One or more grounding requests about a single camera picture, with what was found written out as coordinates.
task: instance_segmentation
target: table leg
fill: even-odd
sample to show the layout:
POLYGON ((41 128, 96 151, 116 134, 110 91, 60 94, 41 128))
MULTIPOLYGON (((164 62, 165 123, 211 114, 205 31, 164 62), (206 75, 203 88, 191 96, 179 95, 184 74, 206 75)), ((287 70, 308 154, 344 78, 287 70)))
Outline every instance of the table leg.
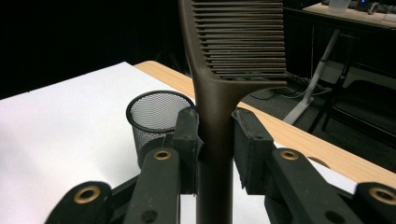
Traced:
POLYGON ((327 48, 320 59, 318 67, 315 70, 315 73, 305 91, 303 100, 289 112, 289 114, 283 119, 283 121, 289 124, 293 124, 305 112, 305 110, 309 107, 309 105, 314 101, 314 97, 312 97, 312 93, 318 83, 318 80, 323 74, 323 70, 326 66, 326 62, 329 59, 329 55, 332 52, 332 48, 334 47, 334 44, 337 41, 339 35, 340 35, 340 30, 337 29, 334 30, 334 32, 332 33, 332 38, 330 39, 329 44, 327 45, 327 48))

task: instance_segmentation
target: comb teeth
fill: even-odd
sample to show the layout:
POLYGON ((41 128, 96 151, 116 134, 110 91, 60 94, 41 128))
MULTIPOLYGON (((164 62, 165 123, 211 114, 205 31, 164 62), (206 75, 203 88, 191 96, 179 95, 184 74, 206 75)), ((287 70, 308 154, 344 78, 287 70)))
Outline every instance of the comb teeth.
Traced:
POLYGON ((285 77, 281 0, 194 1, 201 50, 222 78, 285 77))

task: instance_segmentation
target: desk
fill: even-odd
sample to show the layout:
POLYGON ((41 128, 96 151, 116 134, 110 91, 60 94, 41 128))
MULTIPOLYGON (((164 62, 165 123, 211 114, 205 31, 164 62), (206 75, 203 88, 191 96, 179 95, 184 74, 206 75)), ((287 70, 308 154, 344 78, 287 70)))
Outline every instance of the desk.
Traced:
MULTIPOLYGON (((112 188, 138 175, 128 103, 152 90, 193 98, 189 77, 159 63, 121 63, 0 101, 0 223, 43 223, 75 185, 89 180, 112 188)), ((251 106, 275 140, 325 161, 354 181, 396 188, 396 175, 251 106)), ((350 182, 333 173, 333 183, 350 182)), ((194 199, 182 196, 181 223, 194 223, 194 199)), ((268 223, 262 196, 247 196, 234 171, 234 223, 268 223)))
MULTIPOLYGON (((315 4, 311 7, 303 8, 303 11, 308 13, 301 13, 300 16, 307 17, 311 20, 318 20, 318 23, 324 23, 327 26, 334 27, 335 30, 329 41, 329 44, 320 59, 317 69, 309 82, 305 91, 303 100, 297 104, 289 114, 283 119, 289 124, 293 124, 314 101, 312 93, 316 87, 318 80, 323 74, 326 62, 332 52, 332 48, 340 35, 341 30, 350 30, 358 33, 370 33, 379 29, 387 29, 396 27, 396 22, 384 21, 385 14, 375 13, 369 15, 365 12, 356 11, 355 9, 347 9, 344 14, 334 14, 327 11, 328 6, 323 6, 321 3, 315 4)), ((298 15, 296 10, 287 9, 287 12, 298 15)))

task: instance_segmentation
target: chair seat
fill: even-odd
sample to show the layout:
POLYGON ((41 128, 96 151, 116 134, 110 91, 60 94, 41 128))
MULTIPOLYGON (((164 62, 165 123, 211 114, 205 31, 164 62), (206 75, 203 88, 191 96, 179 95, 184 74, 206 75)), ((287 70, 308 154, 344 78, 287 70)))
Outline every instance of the chair seat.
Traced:
POLYGON ((336 110, 396 135, 396 90, 357 80, 334 98, 332 105, 336 110))

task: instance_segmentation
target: black wire mesh cup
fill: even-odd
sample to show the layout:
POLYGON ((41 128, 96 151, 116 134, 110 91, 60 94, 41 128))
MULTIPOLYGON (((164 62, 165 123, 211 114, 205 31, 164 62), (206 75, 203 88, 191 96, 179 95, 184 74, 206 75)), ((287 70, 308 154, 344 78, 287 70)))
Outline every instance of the black wire mesh cup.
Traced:
POLYGON ((126 118, 134 132, 139 167, 150 150, 170 147, 178 112, 189 106, 192 100, 176 91, 149 91, 128 104, 126 118))

